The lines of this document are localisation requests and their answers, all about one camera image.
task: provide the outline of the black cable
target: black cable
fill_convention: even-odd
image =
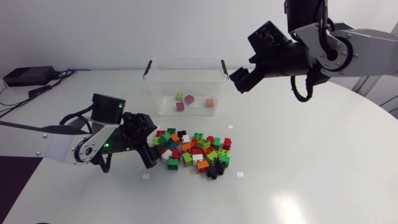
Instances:
[[[1,91],[0,91],[0,95],[1,95],[1,93],[6,89],[7,87],[4,87]]]
[[[307,102],[311,97],[312,97],[312,93],[313,93],[313,85],[311,85],[308,81],[308,76],[307,79],[305,80],[305,86],[307,88],[307,96],[304,97],[302,96],[299,91],[297,91],[297,87],[296,87],[296,80],[295,80],[295,76],[291,76],[290,77],[290,84],[292,85],[292,90],[294,95],[296,96],[296,98],[300,101],[300,102]]]
[[[64,125],[68,120],[70,120],[70,119],[72,119],[72,118],[75,118],[75,117],[77,117],[77,116],[79,116],[79,115],[83,115],[83,114],[85,114],[85,113],[91,111],[93,108],[94,108],[94,104],[92,104],[91,106],[89,106],[89,107],[87,107],[86,109],[81,110],[81,111],[79,111],[79,112],[66,115],[66,116],[60,121],[60,125]]]
[[[83,117],[82,115],[78,115],[78,117],[79,117],[80,119],[82,119],[82,120],[86,123],[87,128],[88,128],[88,132],[89,132],[90,134],[93,134],[93,130],[91,129],[91,126],[90,126],[88,120],[87,120],[85,117]]]
[[[394,112],[395,110],[398,110],[398,108],[395,108],[393,110],[388,111],[388,113]]]
[[[319,28],[318,28],[318,37],[319,37],[319,42],[320,45],[323,49],[323,51],[325,51],[326,56],[329,60],[334,60],[337,58],[337,52],[335,50],[332,49],[329,40],[328,40],[328,36],[327,36],[327,29],[328,29],[328,6],[326,4],[326,0],[322,1],[322,18],[319,21]]]
[[[25,104],[27,104],[28,102],[32,101],[34,98],[40,96],[41,94],[51,90],[53,87],[59,85],[62,82],[63,79],[70,77],[71,75],[73,75],[77,71],[90,71],[90,70],[88,70],[88,69],[68,69],[68,70],[61,71],[61,72],[54,72],[55,75],[61,75],[64,72],[65,72],[65,74],[60,77],[59,81],[57,81],[56,83],[51,85],[50,88],[48,88],[48,89],[46,89],[46,90],[34,95],[31,98],[28,98],[28,99],[23,100],[23,101],[18,102],[18,103],[13,103],[13,104],[8,105],[8,104],[0,102],[0,104],[3,105],[3,106],[13,106],[12,108],[7,108],[7,109],[4,109],[4,110],[0,111],[0,113],[4,112],[4,111],[7,111],[7,112],[3,113],[2,115],[0,115],[0,118],[2,118],[3,116],[5,116],[6,114],[10,113],[11,111],[13,111],[15,109],[17,109],[17,108],[19,108],[21,106],[24,106]]]
[[[397,97],[398,97],[398,95],[396,95],[396,96],[394,96],[393,98],[391,98],[390,100],[387,100],[386,102],[380,104],[379,106],[385,105],[386,103],[390,102],[391,100],[393,100],[393,99],[395,99],[395,98],[397,98]]]
[[[335,23],[332,19],[328,18],[328,24],[330,25],[330,30],[333,32],[336,30]]]

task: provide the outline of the plastic storage box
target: plastic storage box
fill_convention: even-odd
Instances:
[[[158,114],[211,116],[217,109],[228,73],[224,61],[213,57],[154,58],[149,61],[144,80],[155,99]],[[177,110],[177,93],[183,93],[183,111]],[[189,104],[185,101],[188,95],[194,97]]]

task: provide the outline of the pile of lego bricks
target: pile of lego bricks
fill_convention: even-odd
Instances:
[[[175,100],[178,101],[178,103],[175,103],[177,107],[177,111],[184,111],[185,106],[184,106],[184,101],[190,105],[195,101],[195,97],[188,95],[184,97],[183,93],[177,93],[175,96]],[[214,100],[213,99],[206,99],[206,107],[207,108],[212,108],[214,107]]]
[[[229,165],[229,151],[232,141],[208,136],[203,139],[202,133],[195,133],[190,141],[186,131],[168,128],[166,131],[157,131],[154,146],[162,146],[161,159],[169,170],[178,170],[181,156],[185,167],[196,166],[198,173],[206,173],[208,177],[217,179],[223,175]]]

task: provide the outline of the lego duplo brick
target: lego duplo brick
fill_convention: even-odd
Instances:
[[[197,165],[198,162],[203,161],[203,154],[192,155],[193,165]]]
[[[186,103],[191,104],[191,103],[193,103],[193,101],[195,100],[195,98],[194,98],[193,96],[191,96],[191,95],[188,95],[188,96],[186,96],[186,97],[184,98],[184,100],[185,100]]]
[[[161,145],[166,145],[168,143],[168,141],[170,140],[171,135],[169,133],[164,133],[163,135],[161,135],[161,137],[159,137],[159,143]]]
[[[199,148],[197,148],[197,147],[194,147],[193,149],[192,149],[192,154],[203,154],[203,151],[202,150],[200,150]]]
[[[220,149],[220,141],[221,141],[220,138],[214,138],[214,141],[213,141],[213,148],[214,149],[216,149],[216,150]]]
[[[184,94],[183,93],[177,93],[175,95],[175,100],[182,102],[184,100]]]
[[[154,146],[159,146],[160,142],[159,142],[159,137],[155,137],[154,138]]]
[[[223,149],[230,150],[231,149],[232,141],[229,138],[224,139]]]
[[[214,100],[213,99],[206,99],[206,107],[207,108],[214,107]]]
[[[167,160],[170,159],[172,157],[173,152],[171,150],[166,150],[163,154],[162,154],[162,161],[164,163],[167,163]]]
[[[205,150],[210,147],[210,142],[204,139],[197,141],[198,148]]]
[[[209,162],[209,164],[213,165],[216,162],[217,158],[218,158],[218,154],[217,154],[216,151],[214,151],[214,152],[209,153],[206,156],[206,158],[207,158],[207,161]]]
[[[202,174],[207,172],[207,169],[209,168],[209,163],[207,161],[201,161],[198,162],[197,167],[198,167],[198,174]]]
[[[194,139],[203,139],[203,134],[202,133],[195,133],[193,134]]]
[[[170,135],[175,134],[176,129],[175,128],[167,128],[167,133],[169,133]]]
[[[192,150],[191,150],[191,143],[186,143],[186,144],[183,144],[182,146],[181,146],[181,151],[183,152],[183,153],[186,153],[186,152],[189,152],[189,153],[191,153],[192,152]]]
[[[229,151],[225,149],[219,149],[218,150],[218,155],[219,156],[229,156]]]
[[[215,150],[212,147],[209,147],[205,150],[203,150],[203,152],[205,153],[205,156],[209,155],[211,152],[215,152]]]
[[[230,160],[230,158],[229,158],[228,156],[220,156],[220,157],[218,158],[218,160],[219,160],[220,163],[224,163],[224,164],[225,164],[225,167],[228,168],[228,166],[229,166],[229,160]]]
[[[178,161],[180,162],[180,160],[181,160],[181,152],[178,149],[174,149],[171,158],[172,159],[178,159]]]
[[[179,111],[184,111],[184,110],[185,110],[184,103],[182,103],[182,102],[175,103],[175,107],[177,108],[177,111],[178,111],[178,112],[179,112]]]
[[[189,135],[184,134],[184,135],[182,136],[182,144],[189,143],[190,141],[191,141],[191,140],[189,139]]]
[[[156,132],[156,137],[161,137],[166,131],[157,131]]]
[[[193,160],[191,154],[189,152],[183,153],[182,157],[184,159],[185,167],[192,166]]]
[[[178,159],[168,159],[167,160],[167,168],[169,170],[178,170],[180,163]]]
[[[175,142],[177,145],[180,144],[180,138],[176,134],[172,134],[171,138],[172,138],[173,142]]]
[[[181,141],[182,141],[182,136],[184,136],[186,134],[187,134],[186,130],[177,131],[177,136],[180,138]]]

